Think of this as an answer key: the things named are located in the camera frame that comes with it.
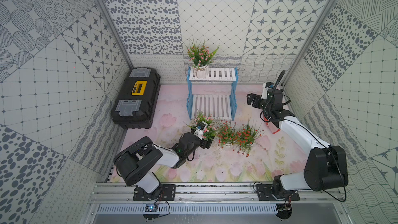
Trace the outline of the red baby's breath potted plant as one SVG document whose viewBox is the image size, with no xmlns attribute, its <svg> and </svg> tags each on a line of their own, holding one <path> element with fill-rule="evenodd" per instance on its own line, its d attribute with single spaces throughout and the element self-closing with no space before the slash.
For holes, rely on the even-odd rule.
<svg viewBox="0 0 398 224">
<path fill-rule="evenodd" d="M 234 121 L 223 120 L 217 126 L 217 138 L 221 148 L 235 145 L 238 134 L 237 124 Z"/>
</svg>

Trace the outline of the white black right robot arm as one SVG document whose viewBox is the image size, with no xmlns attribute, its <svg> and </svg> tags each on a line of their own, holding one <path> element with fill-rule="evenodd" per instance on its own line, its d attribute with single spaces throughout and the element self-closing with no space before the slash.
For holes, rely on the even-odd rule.
<svg viewBox="0 0 398 224">
<path fill-rule="evenodd" d="M 302 172 L 273 179 L 274 198 L 287 200 L 291 193 L 298 190 L 326 192 L 329 189 L 346 188 L 349 179 L 345 150 L 317 137 L 300 123 L 294 113 L 284 108 L 284 91 L 277 88 L 284 74 L 285 71 L 282 71 L 275 83 L 264 83 L 262 94 L 247 95 L 247 104 L 260 109 L 260 119 L 268 127 L 288 134 L 308 156 Z"/>
</svg>

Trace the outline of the pink baby's breath potted plant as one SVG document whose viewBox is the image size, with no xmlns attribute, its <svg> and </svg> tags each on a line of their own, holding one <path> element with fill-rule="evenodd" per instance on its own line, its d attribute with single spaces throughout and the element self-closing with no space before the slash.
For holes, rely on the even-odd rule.
<svg viewBox="0 0 398 224">
<path fill-rule="evenodd" d="M 217 46 L 215 50 L 210 51 L 205 40 L 202 42 L 192 41 L 186 46 L 188 57 L 193 63 L 194 74 L 197 78 L 203 79 L 206 77 L 206 70 L 213 63 L 213 58 L 219 47 Z"/>
</svg>

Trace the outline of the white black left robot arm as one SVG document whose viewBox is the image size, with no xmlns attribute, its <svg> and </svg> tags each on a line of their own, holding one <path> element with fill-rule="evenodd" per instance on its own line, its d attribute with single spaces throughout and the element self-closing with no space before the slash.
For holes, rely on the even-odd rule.
<svg viewBox="0 0 398 224">
<path fill-rule="evenodd" d="M 156 165 L 178 169 L 187 161 L 194 159 L 195 151 L 200 147 L 209 149 L 215 138 L 215 132 L 205 121 L 197 122 L 191 131 L 181 135 L 172 148 L 156 145 L 145 136 L 119 152 L 114 158 L 117 174 L 127 186 L 136 186 L 140 197 L 158 200 L 170 188 L 163 186 L 151 172 Z"/>
</svg>

